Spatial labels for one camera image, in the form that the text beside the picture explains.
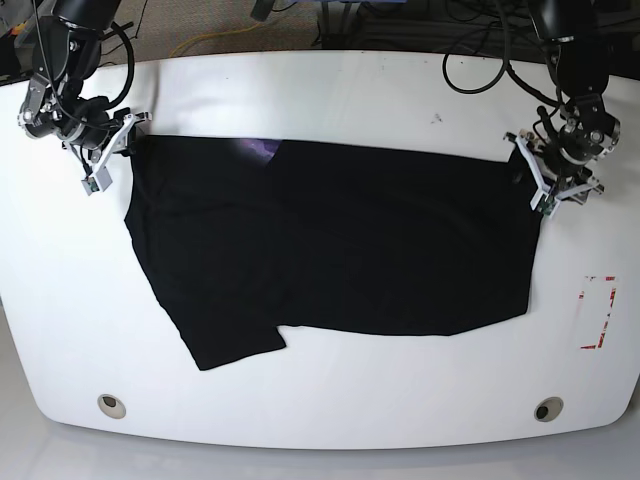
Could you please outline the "red tape rectangle marking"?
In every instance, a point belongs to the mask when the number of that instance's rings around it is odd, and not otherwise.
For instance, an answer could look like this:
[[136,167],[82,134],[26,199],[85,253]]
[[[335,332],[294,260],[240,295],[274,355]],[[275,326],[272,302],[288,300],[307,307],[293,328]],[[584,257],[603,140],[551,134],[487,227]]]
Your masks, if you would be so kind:
[[598,350],[604,344],[618,287],[615,276],[586,276],[574,321],[574,343],[579,350]]

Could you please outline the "black printed T-shirt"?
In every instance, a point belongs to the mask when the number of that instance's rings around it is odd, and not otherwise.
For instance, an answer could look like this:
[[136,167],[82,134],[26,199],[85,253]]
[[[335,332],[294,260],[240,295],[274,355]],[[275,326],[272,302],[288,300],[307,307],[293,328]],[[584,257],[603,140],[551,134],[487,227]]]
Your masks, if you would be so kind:
[[507,162],[147,136],[125,224],[202,371],[284,327],[451,336],[528,310],[542,217]]

